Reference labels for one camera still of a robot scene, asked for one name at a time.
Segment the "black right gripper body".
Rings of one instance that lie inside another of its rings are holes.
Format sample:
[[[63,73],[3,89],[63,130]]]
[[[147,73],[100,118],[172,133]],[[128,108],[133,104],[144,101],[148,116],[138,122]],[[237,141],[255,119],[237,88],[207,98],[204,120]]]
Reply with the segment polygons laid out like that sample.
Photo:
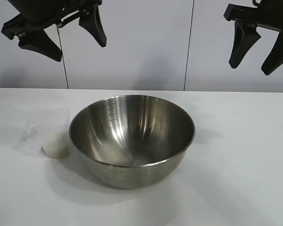
[[[254,7],[229,4],[224,18],[283,32],[283,0],[253,1]]]

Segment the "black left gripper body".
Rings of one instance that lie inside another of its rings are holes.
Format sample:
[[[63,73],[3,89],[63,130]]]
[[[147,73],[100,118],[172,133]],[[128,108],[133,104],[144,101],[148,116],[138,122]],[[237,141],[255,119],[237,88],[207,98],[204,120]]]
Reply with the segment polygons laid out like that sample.
[[[81,16],[92,15],[100,0],[10,0],[19,12],[4,23],[1,33],[8,39],[31,31],[43,31],[56,24],[59,28]]]

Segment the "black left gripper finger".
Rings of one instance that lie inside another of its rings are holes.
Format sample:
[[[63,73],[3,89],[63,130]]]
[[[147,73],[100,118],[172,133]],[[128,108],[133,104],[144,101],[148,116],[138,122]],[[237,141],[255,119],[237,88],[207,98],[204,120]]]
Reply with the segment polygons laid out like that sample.
[[[31,31],[18,38],[18,46],[21,49],[37,52],[57,62],[61,61],[61,49],[51,40],[44,30]]]
[[[98,4],[92,5],[86,10],[86,14],[80,16],[79,25],[91,34],[101,47],[106,47],[107,37],[101,24]]]

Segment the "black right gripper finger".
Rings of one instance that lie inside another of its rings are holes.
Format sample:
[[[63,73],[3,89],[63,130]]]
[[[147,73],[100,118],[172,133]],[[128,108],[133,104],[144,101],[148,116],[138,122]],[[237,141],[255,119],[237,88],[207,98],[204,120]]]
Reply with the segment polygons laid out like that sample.
[[[278,34],[276,42],[261,66],[265,75],[270,75],[283,64],[283,32]]]
[[[236,69],[250,48],[261,38],[257,26],[244,22],[234,23],[234,41],[229,65]]]

